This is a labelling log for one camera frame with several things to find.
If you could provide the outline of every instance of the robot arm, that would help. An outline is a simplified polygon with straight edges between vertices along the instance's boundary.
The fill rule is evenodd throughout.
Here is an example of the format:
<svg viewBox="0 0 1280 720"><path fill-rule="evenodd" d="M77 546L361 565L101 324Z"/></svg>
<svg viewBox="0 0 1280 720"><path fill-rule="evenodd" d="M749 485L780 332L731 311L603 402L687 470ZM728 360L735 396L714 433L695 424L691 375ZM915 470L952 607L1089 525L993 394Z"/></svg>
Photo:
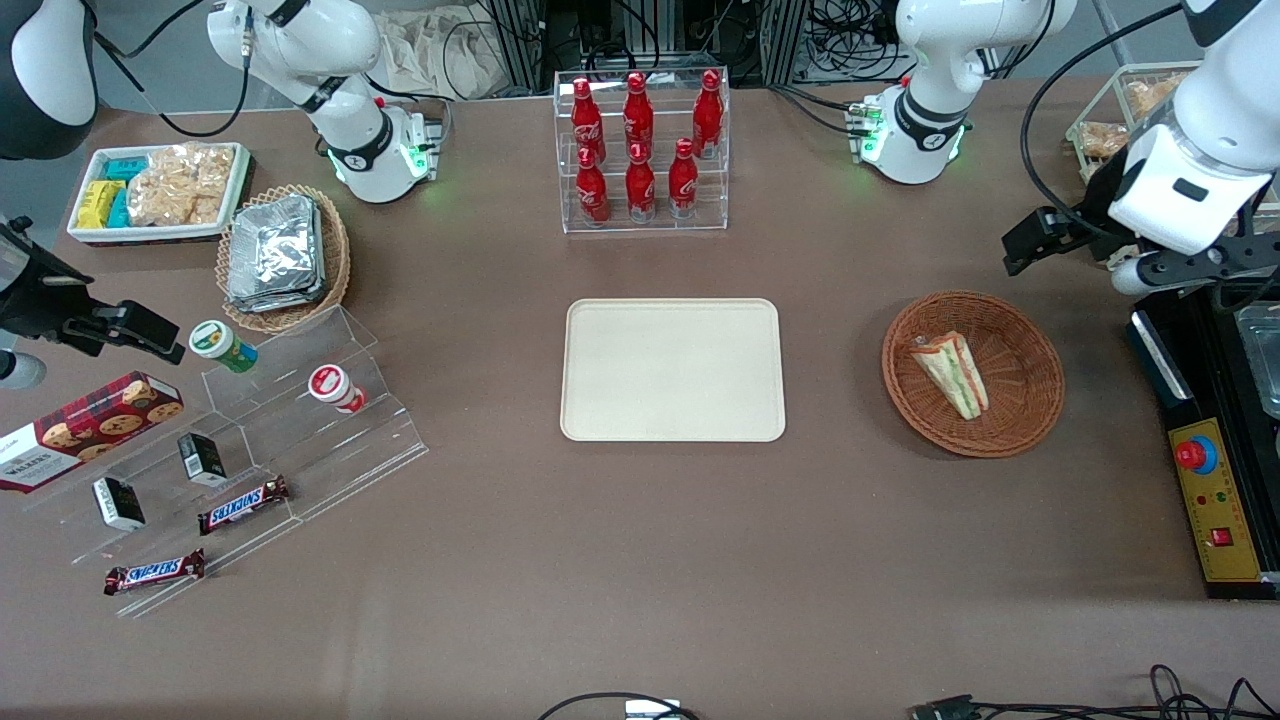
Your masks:
<svg viewBox="0 0 1280 720"><path fill-rule="evenodd" d="M97 111L87 0L0 3L0 156L67 155L88 135ZM96 356L105 345L132 346L169 363L182 360L178 327L133 302L108 305L88 293L93 278L31 242L26 218L0 217L0 329L69 345ZM12 387L22 354L0 354L0 387ZM27 374L24 383L40 382Z"/></svg>
<svg viewBox="0 0 1280 720"><path fill-rule="evenodd" d="M426 179L422 115L383 108L365 81L381 53L367 10L351 0L229 0L207 24L214 50L233 67L243 61L250 22L250 72L307 113L356 197L389 202Z"/></svg>
<svg viewBox="0 0 1280 720"><path fill-rule="evenodd" d="M1254 234L1249 211L1280 167L1280 77L1262 69L1280 59L1280 0L1183 0L1183 9L1204 61L1074 208L1108 234L1041 208L1004 238L1010 274L1082 246L1098 260L1139 246L1111 275L1126 295L1265 277L1280 265L1280 233ZM1224 236L1236 217L1235 236Z"/></svg>
<svg viewBox="0 0 1280 720"><path fill-rule="evenodd" d="M0 158L61 158L88 136L93 26L81 0L0 3Z"/></svg>
<svg viewBox="0 0 1280 720"><path fill-rule="evenodd" d="M969 106L989 73L978 50L1024 45L1057 33L1074 12L1075 0L900 3L897 33L915 50L916 67L909 85L890 87L863 102L861 117L878 120L861 123L869 137L860 145L859 159L906 184L942 174L955 156Z"/></svg>

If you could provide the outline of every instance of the red switch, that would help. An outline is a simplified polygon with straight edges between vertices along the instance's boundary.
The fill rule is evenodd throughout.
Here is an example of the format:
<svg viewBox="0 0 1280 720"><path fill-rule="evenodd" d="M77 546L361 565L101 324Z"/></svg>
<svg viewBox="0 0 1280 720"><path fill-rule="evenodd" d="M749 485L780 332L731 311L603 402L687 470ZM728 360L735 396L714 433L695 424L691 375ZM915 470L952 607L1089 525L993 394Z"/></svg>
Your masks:
<svg viewBox="0 0 1280 720"><path fill-rule="evenodd" d="M1217 447L1204 436L1194 436L1174 447L1174 462L1197 475L1207 475L1217 468Z"/></svg>

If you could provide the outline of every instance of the coca-cola bottle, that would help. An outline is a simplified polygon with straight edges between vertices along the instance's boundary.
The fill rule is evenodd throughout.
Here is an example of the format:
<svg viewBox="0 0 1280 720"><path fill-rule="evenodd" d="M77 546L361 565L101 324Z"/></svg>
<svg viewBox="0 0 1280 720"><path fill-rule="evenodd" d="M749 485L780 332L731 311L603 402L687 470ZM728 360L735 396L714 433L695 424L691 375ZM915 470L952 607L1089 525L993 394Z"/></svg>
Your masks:
<svg viewBox="0 0 1280 720"><path fill-rule="evenodd" d="M591 83L585 77L573 78L573 140L579 147L590 147L595 161L604 163L604 120L591 99Z"/></svg>
<svg viewBox="0 0 1280 720"><path fill-rule="evenodd" d="M645 92L644 73L627 76L627 101L622 105L622 122L627 135L627 146L640 142L653 155L653 105Z"/></svg>
<svg viewBox="0 0 1280 720"><path fill-rule="evenodd" d="M644 225L653 220L657 210L649 149L641 142L632 142L627 146L627 154L631 156L631 165L627 167L627 211L631 213L632 222Z"/></svg>
<svg viewBox="0 0 1280 720"><path fill-rule="evenodd" d="M609 197L604 173L595 164L595 150L577 149L577 199L582 204L586 227L599 228L609 220Z"/></svg>
<svg viewBox="0 0 1280 720"><path fill-rule="evenodd" d="M677 220L692 218L698 197L698 163L694 161L692 140L681 137L676 141L676 159L671 163L667 181L671 217Z"/></svg>
<svg viewBox="0 0 1280 720"><path fill-rule="evenodd" d="M703 91L694 101L694 154L704 160L719 155L724 101L719 95L719 70L703 73Z"/></svg>

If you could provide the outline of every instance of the table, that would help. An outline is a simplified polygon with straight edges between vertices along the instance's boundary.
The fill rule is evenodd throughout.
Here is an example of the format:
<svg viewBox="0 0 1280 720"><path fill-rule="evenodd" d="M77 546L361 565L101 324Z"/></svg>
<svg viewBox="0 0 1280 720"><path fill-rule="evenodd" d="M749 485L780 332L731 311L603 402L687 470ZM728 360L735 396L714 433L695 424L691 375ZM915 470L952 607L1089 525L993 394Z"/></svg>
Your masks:
<svg viewBox="0 0 1280 720"><path fill-rule="evenodd" d="M1032 137L1062 192L1078 183L1060 133L1098 82L1066 82ZM102 569L67 566L56 529L0 498L0 708L479 720L627 689L709 720L872 719L961 692L1135 702L1152 662L1193 692L1220 697L1247 674L1275 698L1280 609L1202 600L1121 338L1128 302L1085 258L1005 277L1000 236L1041 204L1015 150L1033 88L991 83L961 156L923 187L852 165L837 133L777 97L735 92L731 227L686 237L563 237L545 100L458 105L440 181L385 206L340 188L301 113L246 113L224 137L252 149L255 190L302 182L338 204L347 306L431 452L141 621L114 619ZM113 111L90 142L170 140ZM56 250L100 297L173 307L183 327L219 314L210 245ZM1065 411L1034 451L957 459L888 402L882 334L943 288L1007 299L1061 352ZM649 296L777 305L780 441L561 436L566 309ZM49 379L0 396L0 432L132 368L184 388L207 369L38 351Z"/></svg>

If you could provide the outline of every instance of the wicker basket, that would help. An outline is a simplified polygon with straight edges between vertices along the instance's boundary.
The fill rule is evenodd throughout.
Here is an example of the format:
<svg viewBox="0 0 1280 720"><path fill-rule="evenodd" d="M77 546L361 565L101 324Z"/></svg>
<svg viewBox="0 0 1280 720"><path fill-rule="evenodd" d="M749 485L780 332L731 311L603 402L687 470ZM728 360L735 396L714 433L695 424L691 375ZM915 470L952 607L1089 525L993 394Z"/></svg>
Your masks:
<svg viewBox="0 0 1280 720"><path fill-rule="evenodd" d="M965 336L991 409L974 420L933 384L908 350L918 337ZM1009 457L1044 439L1062 413L1065 382L1057 351L1016 307L978 292L936 292L902 310L881 351L888 395L920 434L959 455Z"/></svg>
<svg viewBox="0 0 1280 720"><path fill-rule="evenodd" d="M224 302L223 310L227 313L227 316L242 328L270 334L284 332L338 305L347 293L347 283L351 281L351 247L347 243L347 228L343 227L342 218L338 217L338 209L333 206L333 201L325 197L323 192L307 186L287 184L255 195L244 202L244 206L274 202L293 192L311 197L320 206L320 232L324 237L324 269L325 277L329 278L329 292L319 302L268 310L266 313L241 313L232 304ZM232 228L228 225L223 228L223 237L218 241L218 266L214 270L218 277L218 287L223 290L223 293L227 292L227 277L230 272L230 238Z"/></svg>

